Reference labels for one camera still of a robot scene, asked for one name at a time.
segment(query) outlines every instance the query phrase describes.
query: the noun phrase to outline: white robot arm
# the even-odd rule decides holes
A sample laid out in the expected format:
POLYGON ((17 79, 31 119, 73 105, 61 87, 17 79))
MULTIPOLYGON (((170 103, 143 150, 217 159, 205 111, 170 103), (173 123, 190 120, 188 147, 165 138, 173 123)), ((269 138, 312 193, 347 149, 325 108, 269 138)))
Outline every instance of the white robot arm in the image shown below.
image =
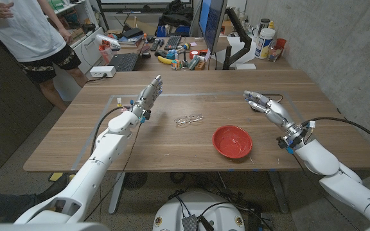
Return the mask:
POLYGON ((15 224, 77 223, 85 218, 90 204, 103 176, 127 147, 131 128, 150 115, 156 98, 162 93, 162 79, 157 76, 139 93, 131 112, 123 112, 111 119, 108 128, 96 139, 96 149, 81 167, 69 185, 56 196, 27 210, 15 224), (61 212, 49 210, 60 201, 61 212))
POLYGON ((264 113, 286 133, 279 139, 281 148, 291 147, 311 172, 325 176, 319 183, 331 196, 370 220, 370 190, 362 185, 355 172, 339 162, 317 140, 305 143, 306 130, 294 123, 281 104, 256 92, 245 91, 243 96, 253 109, 264 113))

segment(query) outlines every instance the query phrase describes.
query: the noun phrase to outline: table leg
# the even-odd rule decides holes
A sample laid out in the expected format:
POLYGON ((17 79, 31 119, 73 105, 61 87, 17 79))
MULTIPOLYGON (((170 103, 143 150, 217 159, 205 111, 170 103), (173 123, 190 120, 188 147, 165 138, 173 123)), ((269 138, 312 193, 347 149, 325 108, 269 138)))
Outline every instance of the table leg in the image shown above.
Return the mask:
POLYGON ((121 193, 122 193, 122 186, 123 186, 123 181, 125 179, 125 173, 117 173, 116 179, 118 179, 119 176, 121 176, 121 179, 118 180, 118 182, 115 184, 114 190, 112 191, 112 197, 110 198, 110 202, 109 202, 108 212, 110 214, 116 213, 116 210, 118 208, 118 203, 119 203, 119 197, 121 196, 121 193))
POLYGON ((274 192, 276 196, 276 200, 279 206, 279 211, 283 214, 287 214, 289 212, 288 204, 286 202, 285 194, 283 193, 281 179, 279 178, 279 174, 277 171, 269 171, 269 178, 272 186, 274 187, 274 192))

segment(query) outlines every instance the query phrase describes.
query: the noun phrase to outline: red bowl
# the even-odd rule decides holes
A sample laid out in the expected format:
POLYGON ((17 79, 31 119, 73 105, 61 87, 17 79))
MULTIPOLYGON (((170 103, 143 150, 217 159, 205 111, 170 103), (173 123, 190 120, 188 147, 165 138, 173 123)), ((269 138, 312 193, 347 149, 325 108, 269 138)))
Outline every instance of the red bowl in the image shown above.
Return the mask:
POLYGON ((249 134, 233 125, 218 128, 212 136, 212 143, 219 153, 229 158, 244 157, 252 149, 252 139, 249 134))

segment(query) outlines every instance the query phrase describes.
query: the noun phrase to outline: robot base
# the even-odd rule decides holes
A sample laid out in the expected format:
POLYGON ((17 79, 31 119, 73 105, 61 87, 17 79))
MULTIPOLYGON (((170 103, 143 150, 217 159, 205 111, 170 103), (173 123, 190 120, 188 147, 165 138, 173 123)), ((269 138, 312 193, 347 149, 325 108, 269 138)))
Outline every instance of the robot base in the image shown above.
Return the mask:
MULTIPOLYGON (((225 200, 215 194, 209 192, 185 192, 179 195, 179 198, 187 206, 191 215, 198 217, 206 208, 209 206, 225 202, 225 200)), ((189 216, 185 206, 184 214, 186 217, 189 216)), ((213 224, 215 230, 245 230, 243 219, 236 207, 230 203, 220 204, 210 208, 204 213, 204 217, 208 222, 213 224)), ((169 230, 169 231, 181 231, 184 230, 182 226, 182 208, 181 203, 177 198, 172 198, 166 202, 157 212, 154 219, 153 231, 169 230)), ((206 230, 204 226, 199 223, 198 230, 206 230)))

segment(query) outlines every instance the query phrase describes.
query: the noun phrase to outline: desk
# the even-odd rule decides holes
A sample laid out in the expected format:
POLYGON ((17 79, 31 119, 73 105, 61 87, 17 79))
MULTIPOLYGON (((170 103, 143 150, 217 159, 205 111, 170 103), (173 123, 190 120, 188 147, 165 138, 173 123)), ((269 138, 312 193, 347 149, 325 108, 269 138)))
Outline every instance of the desk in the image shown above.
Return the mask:
MULTIPOLYGON (((182 40, 185 41, 183 43, 187 42, 195 42, 195 38, 182 38, 182 40)), ((191 49, 195 50, 201 50, 201 49, 207 49, 205 41, 202 42, 196 42, 198 46, 192 47, 191 49)), ((223 49, 226 49, 226 47, 229 45, 228 40, 226 37, 220 37, 218 39, 218 44, 216 46, 216 49, 218 51, 221 51, 223 49)), ((127 53, 135 53, 137 50, 142 47, 142 44, 138 46, 138 48, 121 48, 121 50, 118 51, 120 54, 127 54, 127 53)), ((190 50, 187 51, 186 54, 186 60, 191 61, 189 59, 189 52, 190 50)), ((151 54, 151 58, 147 58, 144 60, 140 60, 140 65, 138 66, 138 71, 161 71, 161 70, 166 70, 169 71, 171 70, 171 66, 167 64, 162 64, 160 61, 158 61, 158 58, 154 55, 153 51, 148 51, 151 54)), ((184 55, 180 54, 179 55, 179 60, 183 60, 184 55)), ((269 62, 267 59, 260 60, 258 58, 254 58, 253 60, 250 60, 247 62, 248 64, 255 64, 256 68, 258 70, 292 70, 291 66, 289 63, 281 57, 278 61, 276 62, 269 62)), ((205 64, 205 71, 208 70, 207 68, 208 64, 205 64)), ((211 62, 209 63, 209 70, 215 70, 215 59, 212 59, 211 62)))
MULTIPOLYGON (((164 82, 163 94, 152 108, 149 121, 141 127, 126 167, 139 171, 263 171, 298 170, 299 166, 275 140, 283 135, 263 114, 254 113, 244 101, 244 90, 284 95, 281 104, 297 123, 314 117, 340 117, 337 109, 307 75, 296 70, 256 71, 139 71, 117 73, 105 81, 88 83, 24 165, 26 171, 70 172, 88 159, 90 133, 101 113, 137 94, 158 74, 164 82), (177 128, 174 119, 202 113, 204 122, 177 128), (253 149, 247 158, 231 160, 212 145, 214 131, 227 124, 246 130, 253 149)), ((109 116, 102 124, 103 131, 109 116)), ((350 125, 334 121, 317 123, 315 136, 345 165, 370 169, 370 145, 350 125)), ((121 171, 127 150, 114 161, 110 171, 121 171)))

